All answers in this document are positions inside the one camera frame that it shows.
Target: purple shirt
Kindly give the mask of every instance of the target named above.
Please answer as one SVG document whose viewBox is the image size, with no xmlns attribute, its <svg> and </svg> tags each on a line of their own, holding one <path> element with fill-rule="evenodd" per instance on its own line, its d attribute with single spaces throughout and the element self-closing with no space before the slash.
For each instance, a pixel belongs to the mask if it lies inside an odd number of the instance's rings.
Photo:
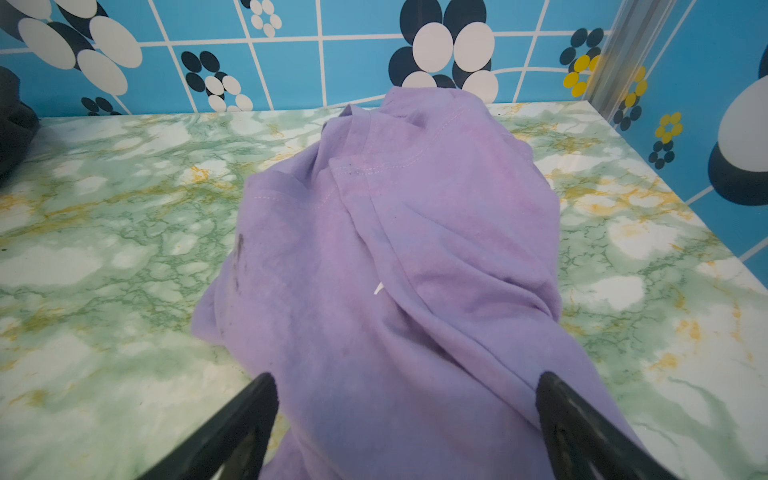
<svg viewBox="0 0 768 480">
<path fill-rule="evenodd" d="M 558 243 L 531 148 L 461 90 L 395 87 L 250 177 L 192 330 L 276 379 L 261 478 L 552 478 L 545 370 L 634 439 L 558 325 Z"/>
</svg>

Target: marble countertop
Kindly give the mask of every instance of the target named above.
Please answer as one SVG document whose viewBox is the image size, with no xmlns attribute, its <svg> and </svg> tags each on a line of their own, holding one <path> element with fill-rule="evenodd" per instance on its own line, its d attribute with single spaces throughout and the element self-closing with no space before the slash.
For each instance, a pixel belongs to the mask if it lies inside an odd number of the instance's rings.
<svg viewBox="0 0 768 480">
<path fill-rule="evenodd" d="M 649 451 L 768 476 L 763 286 L 586 102 L 490 108 L 561 197 L 562 324 Z M 42 122 L 0 190 L 0 477 L 135 478 L 248 383 L 190 314 L 243 180 L 338 113 Z"/>
</svg>

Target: black object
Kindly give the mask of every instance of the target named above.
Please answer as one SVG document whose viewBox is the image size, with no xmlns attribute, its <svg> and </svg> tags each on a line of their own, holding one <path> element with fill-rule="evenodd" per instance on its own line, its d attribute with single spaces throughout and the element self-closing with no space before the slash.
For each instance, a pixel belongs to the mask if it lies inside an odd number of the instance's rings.
<svg viewBox="0 0 768 480">
<path fill-rule="evenodd" d="M 277 387 L 262 373 L 160 463 L 139 480 L 219 480 L 259 478 L 277 415 Z"/>
<path fill-rule="evenodd" d="M 18 98 L 18 83 L 12 71 L 0 67 L 0 182 L 24 160 L 40 128 L 38 116 Z"/>
<path fill-rule="evenodd" d="M 538 381 L 536 409 L 558 480 L 678 480 L 552 372 Z"/>
</svg>

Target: white oval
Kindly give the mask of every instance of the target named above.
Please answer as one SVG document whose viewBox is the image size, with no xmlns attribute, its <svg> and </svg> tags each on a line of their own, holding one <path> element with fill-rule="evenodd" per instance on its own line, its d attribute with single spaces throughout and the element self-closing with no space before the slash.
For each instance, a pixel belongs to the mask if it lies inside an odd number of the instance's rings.
<svg viewBox="0 0 768 480">
<path fill-rule="evenodd" d="M 734 167 L 768 171 L 768 77 L 736 97 L 720 121 L 720 152 Z"/>
<path fill-rule="evenodd" d="M 237 95 L 240 93 L 240 82 L 231 75 L 227 75 L 226 77 L 222 78 L 221 84 L 224 86 L 224 90 L 231 93 L 232 95 Z"/>
<path fill-rule="evenodd" d="M 208 104 L 214 111 L 227 111 L 227 104 L 218 95 L 208 95 Z"/>
<path fill-rule="evenodd" d="M 64 37 L 47 24 L 34 18 L 22 18 L 18 21 L 18 33 L 32 53 L 45 63 L 61 70 L 74 68 L 72 48 Z"/>
<path fill-rule="evenodd" d="M 264 20 L 262 20 L 259 15 L 254 15 L 251 17 L 250 24 L 253 25 L 256 30 L 261 30 L 264 28 Z"/>
<path fill-rule="evenodd" d="M 259 0 L 250 0 L 250 9 L 256 15 L 261 15 L 261 12 L 263 11 Z"/>
<path fill-rule="evenodd" d="M 88 24 L 96 46 L 118 65 L 136 68 L 141 65 L 141 47 L 136 38 L 119 22 L 99 15 Z"/>
<path fill-rule="evenodd" d="M 239 94 L 235 97 L 235 103 L 237 104 L 237 107 L 242 111 L 253 110 L 253 102 L 250 100 L 250 98 L 243 94 Z"/>
<path fill-rule="evenodd" d="M 272 5 L 271 0 L 263 0 L 261 2 L 261 8 L 264 9 L 264 13 L 272 15 L 275 12 L 275 5 Z"/>
<path fill-rule="evenodd" d="M 405 88 L 437 87 L 435 79 L 425 71 L 414 71 L 402 81 Z"/>
<path fill-rule="evenodd" d="M 477 71 L 491 59 L 495 45 L 491 27 L 483 22 L 473 22 L 456 36 L 453 59 L 463 71 Z"/>
<path fill-rule="evenodd" d="M 480 97 L 483 103 L 492 104 L 498 95 L 498 79 L 488 70 L 480 70 L 469 75 L 462 90 Z"/>
<path fill-rule="evenodd" d="M 270 24 L 276 29 L 280 30 L 283 27 L 283 20 L 275 15 L 270 15 Z"/>
<path fill-rule="evenodd" d="M 214 95 L 221 95 L 224 93 L 224 86 L 221 84 L 221 80 L 213 75 L 205 77 L 205 88 Z"/>
<path fill-rule="evenodd" d="M 78 65 L 85 77 L 101 90 L 115 96 L 128 91 L 128 80 L 123 71 L 99 51 L 80 51 Z"/>
<path fill-rule="evenodd" d="M 453 37 L 442 23 L 428 23 L 416 32 L 413 39 L 413 59 L 423 71 L 441 71 L 451 61 L 451 55 Z"/>
<path fill-rule="evenodd" d="M 8 0 L 16 10 L 33 18 L 48 18 L 51 16 L 50 0 Z"/>
<path fill-rule="evenodd" d="M 67 12 L 80 18 L 90 18 L 96 15 L 96 0 L 54 0 Z"/>
</svg>

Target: purple cloth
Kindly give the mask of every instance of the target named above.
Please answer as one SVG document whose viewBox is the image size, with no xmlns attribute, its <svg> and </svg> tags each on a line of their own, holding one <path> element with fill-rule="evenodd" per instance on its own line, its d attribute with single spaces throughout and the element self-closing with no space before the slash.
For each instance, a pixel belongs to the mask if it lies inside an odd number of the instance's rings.
<svg viewBox="0 0 768 480">
<path fill-rule="evenodd" d="M 291 430 L 262 478 L 552 478 L 545 370 L 634 438 L 557 324 L 558 243 L 531 148 L 457 89 L 349 106 L 250 177 L 192 331 L 276 379 Z"/>
</svg>

